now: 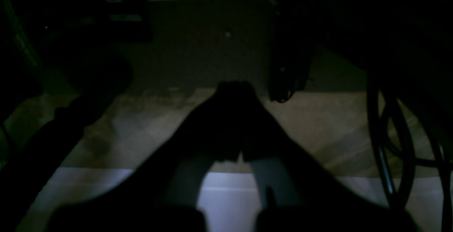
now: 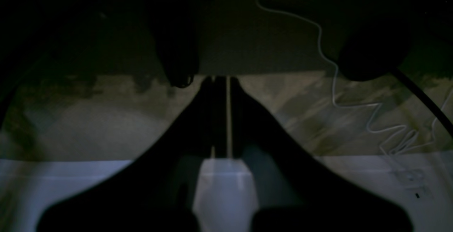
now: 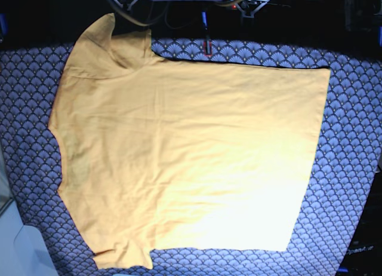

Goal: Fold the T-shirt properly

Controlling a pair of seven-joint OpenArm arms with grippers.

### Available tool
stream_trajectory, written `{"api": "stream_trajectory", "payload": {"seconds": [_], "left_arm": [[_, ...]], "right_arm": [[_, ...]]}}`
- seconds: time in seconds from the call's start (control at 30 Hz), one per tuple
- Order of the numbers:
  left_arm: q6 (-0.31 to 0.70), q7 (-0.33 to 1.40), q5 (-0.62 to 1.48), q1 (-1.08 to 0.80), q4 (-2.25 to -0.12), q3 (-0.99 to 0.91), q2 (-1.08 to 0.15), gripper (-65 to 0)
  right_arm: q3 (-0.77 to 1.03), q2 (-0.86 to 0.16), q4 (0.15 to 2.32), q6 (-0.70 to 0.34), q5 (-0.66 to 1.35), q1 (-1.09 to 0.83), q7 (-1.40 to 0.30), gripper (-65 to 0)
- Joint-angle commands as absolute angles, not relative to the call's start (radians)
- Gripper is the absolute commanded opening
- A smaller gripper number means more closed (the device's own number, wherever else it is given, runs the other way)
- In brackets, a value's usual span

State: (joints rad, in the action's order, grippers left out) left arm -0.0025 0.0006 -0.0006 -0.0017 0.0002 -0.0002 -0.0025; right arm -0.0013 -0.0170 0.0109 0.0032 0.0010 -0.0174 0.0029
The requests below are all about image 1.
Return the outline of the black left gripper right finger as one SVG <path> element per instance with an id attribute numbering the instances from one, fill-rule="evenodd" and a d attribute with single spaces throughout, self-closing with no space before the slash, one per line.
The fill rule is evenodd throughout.
<path id="1" fill-rule="evenodd" d="M 291 139 L 264 108 L 254 88 L 242 83 L 249 143 L 243 148 L 254 168 L 263 209 L 259 232 L 416 232 L 405 210 L 367 201 L 338 182 Z"/>

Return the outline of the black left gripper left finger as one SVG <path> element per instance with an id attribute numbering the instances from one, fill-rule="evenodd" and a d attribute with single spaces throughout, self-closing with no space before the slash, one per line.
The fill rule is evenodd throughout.
<path id="1" fill-rule="evenodd" d="M 205 217 L 196 208 L 199 191 L 216 161 L 238 158 L 244 104 L 244 82 L 221 82 L 123 182 L 55 211 L 53 231 L 205 232 Z"/>

